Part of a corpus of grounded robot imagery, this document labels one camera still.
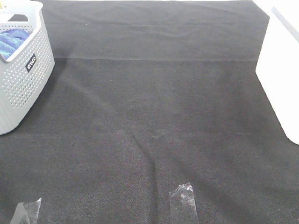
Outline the grey perforated laundry basket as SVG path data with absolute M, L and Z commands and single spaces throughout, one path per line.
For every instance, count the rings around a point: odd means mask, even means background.
M 26 21 L 6 21 L 1 31 L 22 29 L 29 34 L 8 58 L 0 58 L 0 133 L 14 130 L 46 85 L 55 65 L 38 1 L 9 3 L 1 14 L 24 15 Z

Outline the clear tape strip left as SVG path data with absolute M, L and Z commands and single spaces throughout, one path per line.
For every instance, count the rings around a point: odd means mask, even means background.
M 41 202 L 18 203 L 10 224 L 37 224 Z

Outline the black table cloth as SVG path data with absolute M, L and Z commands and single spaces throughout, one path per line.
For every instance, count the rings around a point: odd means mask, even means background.
M 55 67 L 0 138 L 0 221 L 169 224 L 189 182 L 201 224 L 296 224 L 299 147 L 256 76 L 252 1 L 43 2 Z

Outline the white plastic storage basket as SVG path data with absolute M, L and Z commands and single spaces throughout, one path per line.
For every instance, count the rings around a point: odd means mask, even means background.
M 299 142 L 299 2 L 277 0 L 256 65 L 256 75 L 287 138 Z

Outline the blue microfibre towel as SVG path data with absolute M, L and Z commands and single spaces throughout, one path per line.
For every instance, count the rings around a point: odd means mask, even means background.
M 0 54 L 8 59 L 29 37 L 23 29 L 10 29 L 0 33 Z

